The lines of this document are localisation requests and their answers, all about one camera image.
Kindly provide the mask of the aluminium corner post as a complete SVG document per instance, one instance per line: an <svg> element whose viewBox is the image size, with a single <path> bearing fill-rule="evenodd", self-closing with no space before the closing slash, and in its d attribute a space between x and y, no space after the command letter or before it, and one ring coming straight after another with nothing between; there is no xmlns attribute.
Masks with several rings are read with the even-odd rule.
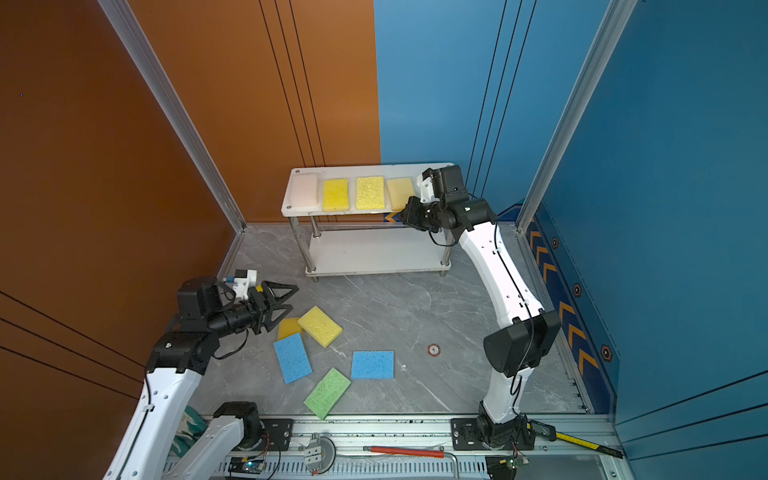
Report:
<svg viewBox="0 0 768 480"><path fill-rule="evenodd" d="M124 0L99 0L98 4L229 224L241 233L247 225L244 215L130 4Z"/></svg>
<svg viewBox="0 0 768 480"><path fill-rule="evenodd" d="M518 233L527 232L636 5L637 0L608 3L515 222Z"/></svg>

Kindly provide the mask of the yellow cellulose sponge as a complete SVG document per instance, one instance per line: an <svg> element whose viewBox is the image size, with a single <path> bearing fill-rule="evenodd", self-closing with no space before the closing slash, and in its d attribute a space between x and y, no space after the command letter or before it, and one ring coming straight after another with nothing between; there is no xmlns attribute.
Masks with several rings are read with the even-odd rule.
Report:
<svg viewBox="0 0 768 480"><path fill-rule="evenodd" d="M356 179L356 209L383 210L386 208L384 178L381 176Z"/></svg>
<svg viewBox="0 0 768 480"><path fill-rule="evenodd" d="M298 319L298 325L323 348L336 340L343 329L317 306Z"/></svg>

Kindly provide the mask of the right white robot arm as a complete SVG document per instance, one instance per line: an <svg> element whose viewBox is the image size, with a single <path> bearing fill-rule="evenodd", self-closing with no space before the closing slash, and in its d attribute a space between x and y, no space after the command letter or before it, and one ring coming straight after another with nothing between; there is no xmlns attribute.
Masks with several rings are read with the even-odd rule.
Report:
<svg viewBox="0 0 768 480"><path fill-rule="evenodd" d="M475 266L497 316L498 329L483 340L492 369L476 420L479 441L490 449L531 450L535 433L520 411L525 385L560 332L562 321L527 286L504 244L497 215L467 190L457 165L427 169L400 218L434 236L448 233Z"/></svg>

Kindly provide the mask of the circuit board right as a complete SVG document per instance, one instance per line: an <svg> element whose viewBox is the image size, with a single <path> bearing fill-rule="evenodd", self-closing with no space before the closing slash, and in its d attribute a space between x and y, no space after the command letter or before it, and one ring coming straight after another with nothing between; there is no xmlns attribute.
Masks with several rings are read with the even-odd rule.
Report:
<svg viewBox="0 0 768 480"><path fill-rule="evenodd" d="M522 452L514 451L511 456L505 457L499 464L508 470L517 470L522 466L529 465L530 460Z"/></svg>

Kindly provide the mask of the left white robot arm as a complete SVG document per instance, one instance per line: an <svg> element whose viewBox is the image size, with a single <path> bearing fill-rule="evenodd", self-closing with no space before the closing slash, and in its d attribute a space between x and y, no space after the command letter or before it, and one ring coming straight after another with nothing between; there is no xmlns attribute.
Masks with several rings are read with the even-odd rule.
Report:
<svg viewBox="0 0 768 480"><path fill-rule="evenodd" d="M275 329L291 311L296 285L246 281L237 293L211 276L190 279L177 292L178 312L154 345L142 392L110 466L107 479L209 479L236 449L262 458L289 449L293 423L262 421L250 401L220 406L202 437L172 468L166 466L189 401L223 338Z"/></svg>

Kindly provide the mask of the round grey socket plate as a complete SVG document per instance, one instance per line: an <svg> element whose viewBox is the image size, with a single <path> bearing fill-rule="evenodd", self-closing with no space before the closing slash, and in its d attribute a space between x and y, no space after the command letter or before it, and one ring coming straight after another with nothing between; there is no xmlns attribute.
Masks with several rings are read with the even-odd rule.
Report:
<svg viewBox="0 0 768 480"><path fill-rule="evenodd" d="M304 449L304 466L312 476L328 472L336 459L336 445L327 436L313 434Z"/></svg>

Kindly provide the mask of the aluminium left corner post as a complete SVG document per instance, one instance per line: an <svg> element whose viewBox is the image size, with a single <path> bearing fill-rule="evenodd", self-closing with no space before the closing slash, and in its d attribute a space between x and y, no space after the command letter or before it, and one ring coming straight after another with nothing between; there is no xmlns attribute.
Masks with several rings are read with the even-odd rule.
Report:
<svg viewBox="0 0 768 480"><path fill-rule="evenodd" d="M241 233L247 225L244 215L130 4L124 0L99 0L98 4L229 224Z"/></svg>

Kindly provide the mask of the yellow black tape measure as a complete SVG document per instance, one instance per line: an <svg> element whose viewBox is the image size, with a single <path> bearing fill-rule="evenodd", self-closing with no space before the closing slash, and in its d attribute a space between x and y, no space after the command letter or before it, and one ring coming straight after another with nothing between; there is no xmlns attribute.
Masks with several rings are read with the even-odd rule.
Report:
<svg viewBox="0 0 768 480"><path fill-rule="evenodd" d="M528 422L528 429L535 433L537 436L545 438L550 442L562 441L571 445L579 446L603 455L608 455L614 458L623 459L624 453L616 448L612 448L605 445L600 445L595 442L591 442L585 439L577 438L569 434L565 434L556 430L553 425L545 424L537 420L530 420Z"/></svg>

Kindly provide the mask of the blue cellulose sponge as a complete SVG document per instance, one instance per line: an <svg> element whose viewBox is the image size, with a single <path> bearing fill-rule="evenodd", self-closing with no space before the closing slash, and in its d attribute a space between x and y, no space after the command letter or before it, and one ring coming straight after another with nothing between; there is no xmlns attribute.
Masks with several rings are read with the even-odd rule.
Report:
<svg viewBox="0 0 768 480"><path fill-rule="evenodd" d="M274 343L274 349L285 384L293 383L312 373L300 333L278 340Z"/></svg>
<svg viewBox="0 0 768 480"><path fill-rule="evenodd" d="M355 351L351 378L353 380L388 380L394 378L393 351Z"/></svg>

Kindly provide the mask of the green circuit board left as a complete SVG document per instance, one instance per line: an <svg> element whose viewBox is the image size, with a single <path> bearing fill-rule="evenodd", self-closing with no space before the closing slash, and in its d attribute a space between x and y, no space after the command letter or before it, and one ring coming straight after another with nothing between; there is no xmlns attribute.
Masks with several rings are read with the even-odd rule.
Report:
<svg viewBox="0 0 768 480"><path fill-rule="evenodd" d="M236 474L260 475L266 471L266 461L256 457L232 457L227 468L227 476Z"/></svg>

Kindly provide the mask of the yellow foam sponge front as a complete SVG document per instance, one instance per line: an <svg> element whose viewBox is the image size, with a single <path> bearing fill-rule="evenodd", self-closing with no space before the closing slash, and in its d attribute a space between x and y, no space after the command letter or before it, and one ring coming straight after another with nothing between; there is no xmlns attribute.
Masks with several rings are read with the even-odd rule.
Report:
<svg viewBox="0 0 768 480"><path fill-rule="evenodd" d="M322 210L344 212L350 209L349 186L346 178L323 181Z"/></svg>

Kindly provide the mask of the white foam sponge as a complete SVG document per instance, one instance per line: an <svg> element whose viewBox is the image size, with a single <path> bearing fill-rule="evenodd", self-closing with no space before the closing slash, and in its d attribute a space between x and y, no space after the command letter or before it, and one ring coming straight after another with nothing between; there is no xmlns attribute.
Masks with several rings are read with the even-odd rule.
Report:
<svg viewBox="0 0 768 480"><path fill-rule="evenodd" d="M319 180L316 174L294 175L290 183L289 204L292 209L312 209L319 203Z"/></svg>

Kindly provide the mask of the aluminium right corner post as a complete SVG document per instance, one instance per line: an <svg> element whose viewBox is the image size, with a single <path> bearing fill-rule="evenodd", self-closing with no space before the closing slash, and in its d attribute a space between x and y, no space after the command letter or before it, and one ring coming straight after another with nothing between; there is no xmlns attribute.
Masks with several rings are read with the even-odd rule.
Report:
<svg viewBox="0 0 768 480"><path fill-rule="evenodd" d="M636 5L637 0L608 3L515 222L518 233L527 232Z"/></svg>

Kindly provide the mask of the orange-yellow thick sponge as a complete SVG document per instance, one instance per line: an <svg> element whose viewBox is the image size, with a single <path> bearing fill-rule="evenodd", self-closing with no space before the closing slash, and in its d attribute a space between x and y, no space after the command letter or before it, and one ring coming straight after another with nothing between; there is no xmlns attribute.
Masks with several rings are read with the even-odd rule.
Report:
<svg viewBox="0 0 768 480"><path fill-rule="evenodd" d="M409 177L388 179L386 187L393 211L402 211L415 195L413 180Z"/></svg>

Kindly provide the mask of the small orange-yellow sponge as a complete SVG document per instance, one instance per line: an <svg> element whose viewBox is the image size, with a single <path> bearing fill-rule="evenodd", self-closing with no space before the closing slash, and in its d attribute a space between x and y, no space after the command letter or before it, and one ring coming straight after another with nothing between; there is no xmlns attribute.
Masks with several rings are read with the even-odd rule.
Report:
<svg viewBox="0 0 768 480"><path fill-rule="evenodd" d="M303 329L298 323L298 318L285 318L278 326L277 340L281 341L294 334L300 334Z"/></svg>

